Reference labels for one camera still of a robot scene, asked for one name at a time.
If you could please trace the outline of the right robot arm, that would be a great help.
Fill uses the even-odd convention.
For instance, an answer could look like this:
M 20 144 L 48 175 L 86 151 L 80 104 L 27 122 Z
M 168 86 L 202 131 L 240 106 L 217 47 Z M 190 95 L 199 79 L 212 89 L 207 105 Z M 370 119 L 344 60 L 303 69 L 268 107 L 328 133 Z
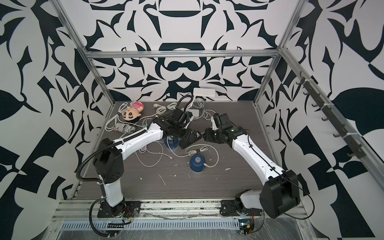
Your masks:
M 243 215 L 246 211 L 262 210 L 275 219 L 287 215 L 288 211 L 301 202 L 300 192 L 307 193 L 299 186 L 298 175 L 286 171 L 274 163 L 252 140 L 241 126 L 235 125 L 227 114 L 214 114 L 212 127 L 203 134 L 206 142 L 227 144 L 240 154 L 259 177 L 263 188 L 260 192 L 245 190 L 235 196 L 235 211 Z

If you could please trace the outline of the blue meat grinder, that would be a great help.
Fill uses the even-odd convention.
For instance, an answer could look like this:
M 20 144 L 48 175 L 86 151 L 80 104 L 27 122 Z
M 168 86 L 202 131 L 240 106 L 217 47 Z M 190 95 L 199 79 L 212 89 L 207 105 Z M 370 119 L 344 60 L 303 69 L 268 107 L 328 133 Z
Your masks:
M 167 136 L 164 138 L 164 145 L 168 150 L 176 151 L 179 148 L 179 138 Z
M 206 159 L 201 154 L 195 154 L 190 159 L 190 169 L 194 173 L 202 173 L 205 169 Z

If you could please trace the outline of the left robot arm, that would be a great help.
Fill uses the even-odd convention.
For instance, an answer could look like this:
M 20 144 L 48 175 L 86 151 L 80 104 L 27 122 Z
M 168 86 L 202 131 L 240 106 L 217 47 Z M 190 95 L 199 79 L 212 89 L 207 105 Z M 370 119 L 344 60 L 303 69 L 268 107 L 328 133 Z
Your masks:
M 186 149 L 203 134 L 189 128 L 191 117 L 181 109 L 174 109 L 164 117 L 155 117 L 142 130 L 127 137 L 109 140 L 104 139 L 98 150 L 90 154 L 77 168 L 76 178 L 81 182 L 97 182 L 104 188 L 102 202 L 108 206 L 111 215 L 121 216 L 126 207 L 121 188 L 121 177 L 124 175 L 124 163 L 131 154 L 140 148 L 169 136 L 179 139 L 179 147 Z M 83 168 L 89 161 L 97 171 L 97 178 L 82 177 Z

